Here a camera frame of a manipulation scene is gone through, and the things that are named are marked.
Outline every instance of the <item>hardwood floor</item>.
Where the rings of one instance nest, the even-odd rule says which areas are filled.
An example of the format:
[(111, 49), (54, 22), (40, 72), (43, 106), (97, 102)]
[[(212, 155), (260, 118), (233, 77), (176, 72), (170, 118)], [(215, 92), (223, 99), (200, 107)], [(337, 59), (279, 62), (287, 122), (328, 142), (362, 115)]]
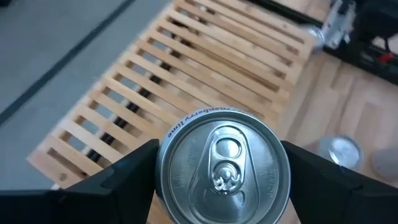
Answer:
[[(328, 5), (324, 0), (285, 1), (309, 16), (324, 21)], [(398, 50), (398, 38), (390, 41)], [(324, 53), (313, 55), (305, 67), (277, 133), (281, 139), (305, 146), (322, 136), (345, 134), (363, 149), (358, 171), (398, 187), (377, 176), (370, 163), (372, 153), (398, 147), (398, 87)], [(300, 223), (289, 202), (279, 223)]]

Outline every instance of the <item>slatted wooden rack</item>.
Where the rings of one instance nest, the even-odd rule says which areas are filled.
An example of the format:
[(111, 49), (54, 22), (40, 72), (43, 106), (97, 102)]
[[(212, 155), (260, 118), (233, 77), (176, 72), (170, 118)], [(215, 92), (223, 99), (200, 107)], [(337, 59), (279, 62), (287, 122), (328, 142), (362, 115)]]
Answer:
[[(200, 108), (234, 106), (276, 128), (314, 43), (295, 25), (241, 1), (177, 0), (28, 160), (67, 188), (147, 140), (162, 139), (180, 118)], [(93, 152), (99, 162), (87, 156)], [(149, 221), (164, 223), (156, 210)]]

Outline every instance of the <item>can lid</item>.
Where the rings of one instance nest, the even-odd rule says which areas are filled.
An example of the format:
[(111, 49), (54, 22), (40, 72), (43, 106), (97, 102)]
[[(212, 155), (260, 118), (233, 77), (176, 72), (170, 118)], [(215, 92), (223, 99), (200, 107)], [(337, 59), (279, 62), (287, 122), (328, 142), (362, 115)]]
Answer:
[(324, 157), (349, 169), (357, 169), (363, 159), (361, 148), (348, 136), (326, 138), (320, 147)]
[(289, 198), (290, 169), (274, 133), (231, 110), (185, 121), (160, 150), (162, 198), (175, 221), (276, 222)]

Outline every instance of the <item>aluminum can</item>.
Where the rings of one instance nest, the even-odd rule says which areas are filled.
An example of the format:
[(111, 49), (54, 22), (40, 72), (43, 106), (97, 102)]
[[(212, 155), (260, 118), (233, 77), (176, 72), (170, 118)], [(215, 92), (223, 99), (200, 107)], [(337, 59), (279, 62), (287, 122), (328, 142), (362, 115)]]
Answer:
[(303, 148), (351, 170), (358, 170), (363, 160), (362, 149), (348, 136), (325, 136)]
[(156, 191), (175, 223), (277, 223), (289, 199), (289, 161), (253, 115), (198, 110), (165, 135)]

